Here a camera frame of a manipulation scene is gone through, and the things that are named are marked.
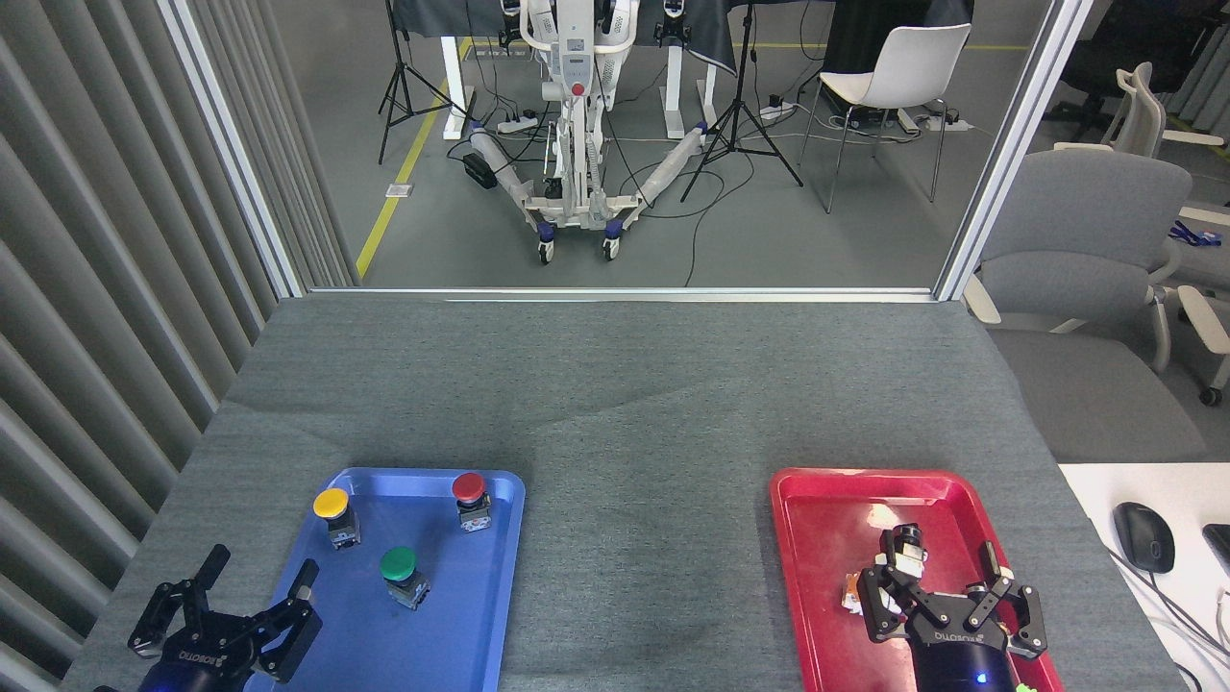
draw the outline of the caster wheel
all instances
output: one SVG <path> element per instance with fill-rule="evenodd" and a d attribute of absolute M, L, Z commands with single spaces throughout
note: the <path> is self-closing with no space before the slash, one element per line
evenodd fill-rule
<path fill-rule="evenodd" d="M 1216 407 L 1221 403 L 1221 391 L 1209 387 L 1204 392 L 1200 392 L 1200 403 L 1205 407 Z"/>

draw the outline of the white chair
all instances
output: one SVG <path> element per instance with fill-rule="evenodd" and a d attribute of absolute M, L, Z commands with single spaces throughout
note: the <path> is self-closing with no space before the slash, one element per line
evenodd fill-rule
<path fill-rule="evenodd" d="M 957 57 L 969 37 L 969 25 L 941 27 L 900 26 L 889 32 L 884 45 L 879 49 L 876 69 L 863 74 L 820 73 L 820 82 L 833 93 L 850 103 L 846 111 L 845 125 L 841 128 L 841 146 L 838 149 L 836 168 L 833 171 L 833 184 L 825 213 L 833 211 L 833 198 L 838 188 L 838 173 L 841 171 L 841 151 L 845 149 L 850 133 L 850 118 L 856 107 L 883 108 L 884 119 L 889 111 L 919 106 L 930 101 L 940 101 L 947 111 L 947 103 L 941 96 L 948 88 L 952 70 L 957 66 Z M 819 90 L 812 112 L 819 101 Z M 807 151 L 807 139 L 812 134 L 812 120 L 807 123 L 807 135 L 803 138 L 803 151 Z M 935 152 L 935 170 L 931 172 L 931 193 L 927 199 L 935 202 L 935 183 L 940 176 L 940 155 L 943 152 L 943 132 L 947 118 L 940 118 L 940 143 Z"/>

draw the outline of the white table leg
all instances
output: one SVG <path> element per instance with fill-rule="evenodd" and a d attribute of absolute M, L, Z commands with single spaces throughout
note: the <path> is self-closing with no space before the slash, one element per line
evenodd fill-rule
<path fill-rule="evenodd" d="M 680 45 L 667 48 L 667 85 L 658 87 L 662 96 L 662 117 L 667 120 L 667 136 L 684 138 L 684 118 L 679 113 L 679 84 L 683 80 L 684 49 Z"/>
<path fill-rule="evenodd" d="M 696 80 L 696 91 L 700 93 L 700 109 L 705 113 L 705 122 L 713 124 L 717 122 L 717 111 L 713 109 L 713 84 L 717 81 L 717 68 L 712 64 L 705 70 L 705 79 Z"/>
<path fill-rule="evenodd" d="M 440 49 L 444 52 L 444 75 L 449 82 L 449 98 L 454 103 L 467 106 L 474 87 L 461 82 L 461 63 L 458 58 L 458 39 L 455 36 L 442 36 Z M 461 139 L 465 129 L 465 112 L 459 108 L 449 108 L 449 119 L 444 122 L 444 139 Z"/>

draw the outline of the power strip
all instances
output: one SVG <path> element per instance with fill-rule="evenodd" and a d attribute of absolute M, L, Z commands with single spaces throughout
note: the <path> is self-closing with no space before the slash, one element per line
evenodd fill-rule
<path fill-rule="evenodd" d="M 784 102 L 781 106 L 765 106 L 760 108 L 760 119 L 775 120 L 782 116 L 788 116 L 795 109 L 795 103 Z"/>
<path fill-rule="evenodd" d="M 538 127 L 538 118 L 526 118 L 522 116 L 515 122 L 510 123 L 497 123 L 496 132 L 499 134 L 509 134 L 513 132 L 520 132 L 523 129 L 529 129 L 531 127 Z"/>
<path fill-rule="evenodd" d="M 926 119 L 926 128 L 931 132 L 940 132 L 940 116 L 931 116 Z M 954 123 L 948 123 L 945 132 L 966 132 L 967 129 L 973 129 L 974 125 L 966 120 L 957 120 Z"/>

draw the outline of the metal frame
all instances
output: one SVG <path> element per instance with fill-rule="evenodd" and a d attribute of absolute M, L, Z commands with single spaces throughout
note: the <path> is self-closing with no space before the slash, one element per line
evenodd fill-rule
<path fill-rule="evenodd" d="M 274 221 L 273 211 L 264 198 L 252 159 L 244 147 L 235 116 L 226 103 L 226 93 L 218 84 L 218 74 L 200 38 L 192 7 L 188 6 L 188 0 L 159 0 L 157 9 L 200 106 L 200 114 L 218 149 L 218 159 L 226 170 L 226 177 L 230 178 L 235 199 L 247 222 L 248 234 L 261 256 L 273 293 L 278 299 L 299 297 L 304 294 L 304 285 L 295 272 L 290 251 L 282 238 L 282 229 Z"/>
<path fill-rule="evenodd" d="M 983 253 L 986 235 L 1042 120 L 1047 100 L 1059 82 L 1059 73 L 1092 6 L 1093 0 L 1055 0 L 1047 12 L 983 177 L 974 188 L 961 230 L 936 280 L 932 290 L 936 300 L 957 299 L 966 289 Z"/>
<path fill-rule="evenodd" d="M 1001 127 L 990 160 L 966 209 L 961 227 L 931 288 L 894 289 L 405 289 L 373 290 L 405 293 L 434 299 L 474 300 L 766 300 L 766 301 L 878 301 L 924 302 L 958 297 L 974 269 L 986 234 L 1004 203 L 1009 186 L 1020 167 L 1033 132 L 1042 118 L 1047 100 L 1059 81 L 1059 73 L 1076 42 L 1093 0 L 1055 0 L 1047 12 L 1038 42 L 1030 52 L 1009 116 Z M 223 165 L 235 186 L 253 241 L 279 297 L 303 295 L 285 245 L 264 202 L 258 179 L 239 138 L 234 118 L 226 106 L 209 64 L 200 34 L 192 18 L 188 0 L 159 0 L 176 50 L 184 64 L 210 134 L 218 143 Z"/>

